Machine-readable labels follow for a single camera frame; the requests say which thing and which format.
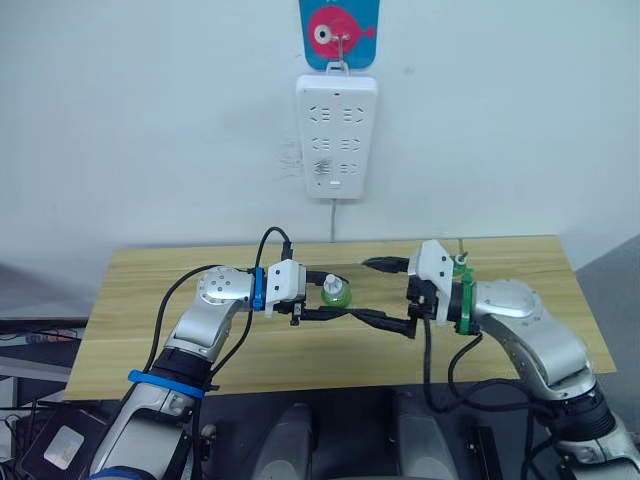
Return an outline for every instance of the white label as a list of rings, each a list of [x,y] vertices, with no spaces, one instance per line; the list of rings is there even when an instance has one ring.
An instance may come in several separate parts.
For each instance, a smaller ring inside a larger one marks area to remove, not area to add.
[[[63,425],[44,452],[44,458],[59,469],[66,470],[83,442],[82,435]]]

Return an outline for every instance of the blue clip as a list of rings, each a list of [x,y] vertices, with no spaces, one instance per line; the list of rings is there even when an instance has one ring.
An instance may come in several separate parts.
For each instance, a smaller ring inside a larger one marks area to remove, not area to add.
[[[169,380],[163,377],[157,377],[149,373],[142,373],[140,370],[131,370],[127,380],[134,383],[148,383],[158,387],[168,388],[176,392],[184,393],[193,398],[204,398],[204,390],[184,383]]]
[[[262,284],[264,283],[264,268],[256,268],[256,284],[253,290],[253,310],[264,310],[264,297],[262,296]]]

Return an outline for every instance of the electrical outlet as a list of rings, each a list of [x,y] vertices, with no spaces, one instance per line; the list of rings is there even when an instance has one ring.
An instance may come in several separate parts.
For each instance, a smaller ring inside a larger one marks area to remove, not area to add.
[[[308,194],[360,198],[376,111],[376,80],[302,75],[296,96]]]

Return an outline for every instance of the gray floor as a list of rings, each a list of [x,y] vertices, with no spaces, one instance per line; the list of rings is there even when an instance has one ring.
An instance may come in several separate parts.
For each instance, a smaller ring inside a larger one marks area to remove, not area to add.
[[[636,353],[640,345],[640,236],[587,265],[577,272],[577,277],[618,367],[617,373],[599,376],[602,388],[609,405],[629,430],[640,431],[640,359]],[[64,349],[62,355],[57,354],[58,359],[64,357],[59,363],[73,361],[75,348],[69,345],[45,347],[37,348],[38,355],[45,354],[44,350]],[[28,348],[4,349],[3,354],[8,355],[9,350],[15,350],[16,356],[29,356],[25,355]],[[53,390],[59,385],[46,387]],[[437,394],[446,393],[443,386],[436,387]],[[33,392],[24,390],[24,402],[30,401],[32,395],[48,393],[38,392],[37,388]],[[417,386],[397,386],[209,397],[202,421],[216,423],[219,433],[213,458],[206,465],[209,478],[248,478],[269,429],[284,409],[299,401],[309,404],[315,414],[318,448],[313,456],[314,480],[393,474],[395,460],[386,439],[394,391],[420,395]],[[479,396],[479,400],[488,403],[518,399],[517,394],[503,387]],[[466,449],[469,425],[488,425],[494,429],[504,478],[519,478],[524,414],[478,415],[463,407],[438,420],[463,480],[479,478],[477,466]],[[539,429],[538,439],[542,438]],[[554,470],[557,457],[553,452],[543,454],[537,463],[548,480],[558,479]]]

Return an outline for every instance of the white wall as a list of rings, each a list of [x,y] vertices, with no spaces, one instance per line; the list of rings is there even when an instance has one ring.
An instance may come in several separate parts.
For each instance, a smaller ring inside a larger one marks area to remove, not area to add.
[[[370,175],[338,239],[557,233],[580,267],[639,233],[638,13],[382,0]],[[307,71],[297,0],[0,3],[0,315],[88,313],[114,248],[326,240]]]

